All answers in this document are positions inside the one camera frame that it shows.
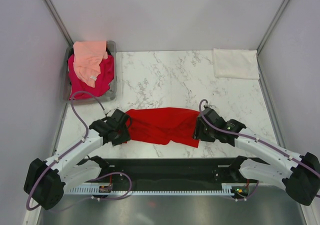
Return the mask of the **left aluminium frame post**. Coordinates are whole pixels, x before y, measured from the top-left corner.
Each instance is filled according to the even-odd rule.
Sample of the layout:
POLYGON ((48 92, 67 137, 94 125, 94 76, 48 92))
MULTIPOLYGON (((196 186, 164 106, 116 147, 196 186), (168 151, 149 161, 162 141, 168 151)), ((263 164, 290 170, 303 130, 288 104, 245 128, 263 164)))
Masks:
POLYGON ((47 7, 50 15, 52 16, 54 22, 56 23, 59 31, 61 32, 62 36, 64 37, 65 41, 67 42, 67 44, 69 46, 71 46, 73 44, 73 40, 66 28, 66 26, 63 23, 63 20, 61 19, 54 3, 52 2, 52 0, 43 0, 45 6, 47 7))

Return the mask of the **red t shirt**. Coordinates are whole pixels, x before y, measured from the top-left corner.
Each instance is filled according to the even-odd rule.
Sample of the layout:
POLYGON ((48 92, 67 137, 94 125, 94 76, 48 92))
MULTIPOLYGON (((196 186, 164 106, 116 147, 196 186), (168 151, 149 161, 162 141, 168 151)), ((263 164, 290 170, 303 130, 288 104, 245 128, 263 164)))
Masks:
POLYGON ((126 124, 133 141, 157 145, 175 142, 197 148, 199 141, 194 139, 196 120, 200 114, 196 110, 177 107, 130 109, 126 112, 131 118, 126 124))

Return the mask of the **folded white t shirt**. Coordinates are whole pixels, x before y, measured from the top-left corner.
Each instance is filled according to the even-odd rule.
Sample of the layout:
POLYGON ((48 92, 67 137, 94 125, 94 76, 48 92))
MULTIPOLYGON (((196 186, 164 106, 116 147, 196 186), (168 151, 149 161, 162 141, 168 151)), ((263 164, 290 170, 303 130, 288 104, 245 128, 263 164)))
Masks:
POLYGON ((217 78, 260 79, 257 50, 214 48, 212 59, 214 75, 217 78))

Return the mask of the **aluminium frame post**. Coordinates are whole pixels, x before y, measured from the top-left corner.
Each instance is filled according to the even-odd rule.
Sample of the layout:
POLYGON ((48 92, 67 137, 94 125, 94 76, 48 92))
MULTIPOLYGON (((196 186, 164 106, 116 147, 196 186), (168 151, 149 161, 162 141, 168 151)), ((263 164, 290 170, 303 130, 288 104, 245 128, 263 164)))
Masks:
POLYGON ((43 0, 45 6, 47 7, 50 15, 52 16, 54 22, 56 23, 59 31, 61 32, 62 36, 64 37, 65 41, 67 42, 67 44, 69 46, 71 46, 73 44, 73 40, 66 28, 66 26, 63 23, 63 20, 61 19, 54 3, 52 2, 52 0, 43 0))
POLYGON ((269 40, 273 30, 276 28, 278 22, 280 21, 283 13, 285 12, 286 8, 289 6, 291 0, 282 0, 280 3, 275 15, 273 16, 270 24, 267 27, 266 32, 264 33, 258 47, 257 47, 257 56, 260 55, 262 52, 263 48, 265 47, 267 41, 269 40))

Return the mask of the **peach t shirt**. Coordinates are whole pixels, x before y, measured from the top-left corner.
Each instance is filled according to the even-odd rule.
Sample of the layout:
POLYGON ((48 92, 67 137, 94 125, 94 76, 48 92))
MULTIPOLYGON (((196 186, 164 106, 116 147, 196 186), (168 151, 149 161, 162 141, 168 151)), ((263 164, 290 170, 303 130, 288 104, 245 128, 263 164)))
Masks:
POLYGON ((91 88, 101 74, 100 63, 108 57, 107 41, 76 41, 73 44, 73 69, 76 76, 91 88))

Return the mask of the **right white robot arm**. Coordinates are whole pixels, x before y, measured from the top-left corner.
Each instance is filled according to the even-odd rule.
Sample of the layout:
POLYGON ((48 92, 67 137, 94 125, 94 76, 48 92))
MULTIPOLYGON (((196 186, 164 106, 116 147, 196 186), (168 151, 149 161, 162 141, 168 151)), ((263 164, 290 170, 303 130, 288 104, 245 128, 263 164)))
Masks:
POLYGON ((235 182, 245 178, 267 183, 284 190, 304 206, 311 205, 319 197, 320 161, 310 152, 301 155, 280 147, 235 119, 224 120, 207 105, 196 118, 194 138, 206 142, 219 141, 261 159, 257 162, 238 156, 229 169, 229 176, 235 182))

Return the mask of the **grey plastic bin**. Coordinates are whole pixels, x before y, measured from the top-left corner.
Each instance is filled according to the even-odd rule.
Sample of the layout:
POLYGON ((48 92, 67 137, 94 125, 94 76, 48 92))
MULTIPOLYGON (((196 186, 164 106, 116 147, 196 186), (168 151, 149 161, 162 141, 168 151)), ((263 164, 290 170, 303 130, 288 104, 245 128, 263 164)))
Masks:
POLYGON ((102 74, 99 75, 98 85, 95 88, 92 88, 80 81, 76 74, 69 70, 71 62, 74 60, 74 49, 72 46, 69 46, 66 49, 61 69, 62 78, 59 94, 59 98, 62 102, 70 103, 70 98, 75 92, 80 92, 74 97, 75 104, 92 104, 94 102, 94 98, 86 94, 86 92, 93 94, 101 102, 111 101, 116 98, 117 50, 114 41, 108 40, 106 42, 106 52, 108 58, 101 64, 102 74))

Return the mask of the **right aluminium frame post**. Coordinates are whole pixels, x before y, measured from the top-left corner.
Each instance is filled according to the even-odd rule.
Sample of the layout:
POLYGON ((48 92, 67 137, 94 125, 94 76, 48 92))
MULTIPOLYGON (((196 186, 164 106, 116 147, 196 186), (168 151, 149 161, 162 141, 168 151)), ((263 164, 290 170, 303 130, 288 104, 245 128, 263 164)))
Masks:
POLYGON ((286 8, 289 6, 291 0, 282 0, 280 3, 275 15, 273 16, 270 24, 267 27, 266 32, 264 33, 258 47, 257 47, 257 56, 260 55, 262 52, 263 48, 265 47, 267 41, 269 40, 273 30, 276 28, 278 22, 280 21, 283 13, 285 12, 286 8))

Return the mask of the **magenta t shirt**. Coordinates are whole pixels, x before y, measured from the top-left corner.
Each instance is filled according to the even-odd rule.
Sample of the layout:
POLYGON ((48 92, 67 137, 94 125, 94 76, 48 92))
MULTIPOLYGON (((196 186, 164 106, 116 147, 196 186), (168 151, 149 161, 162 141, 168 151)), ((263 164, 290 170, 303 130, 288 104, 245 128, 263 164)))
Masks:
POLYGON ((89 92, 95 97, 101 97, 110 89, 110 83, 114 80, 114 57, 108 55, 107 59, 103 59, 100 66, 101 73, 97 76, 95 81, 95 87, 90 87, 85 82, 81 81, 75 71, 74 71, 74 55, 72 54, 68 59, 68 76, 71 82, 71 94, 69 98, 71 99, 74 93, 79 91, 89 92))

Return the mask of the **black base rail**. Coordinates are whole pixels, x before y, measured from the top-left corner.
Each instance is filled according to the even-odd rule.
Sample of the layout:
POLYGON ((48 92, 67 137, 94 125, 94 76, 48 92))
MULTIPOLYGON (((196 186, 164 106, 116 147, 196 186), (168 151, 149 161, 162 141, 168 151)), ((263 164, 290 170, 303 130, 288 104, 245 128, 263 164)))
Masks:
POLYGON ((214 184, 255 183, 232 167, 235 158, 106 159, 99 182, 117 188, 213 188, 214 184))

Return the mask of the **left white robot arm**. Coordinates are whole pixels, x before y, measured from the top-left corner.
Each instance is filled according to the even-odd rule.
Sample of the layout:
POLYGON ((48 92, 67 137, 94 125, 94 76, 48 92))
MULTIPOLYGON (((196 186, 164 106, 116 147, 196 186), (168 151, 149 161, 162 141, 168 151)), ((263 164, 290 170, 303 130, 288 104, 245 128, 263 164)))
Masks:
POLYGON ((106 181, 110 176, 108 163, 99 156, 86 156, 105 144, 121 145, 131 137, 131 117, 116 109, 111 116, 95 120, 85 126, 84 137, 61 152, 29 165, 23 190, 28 194, 27 210, 32 211, 30 201, 38 207, 50 210, 55 207, 69 190, 87 181, 106 181))

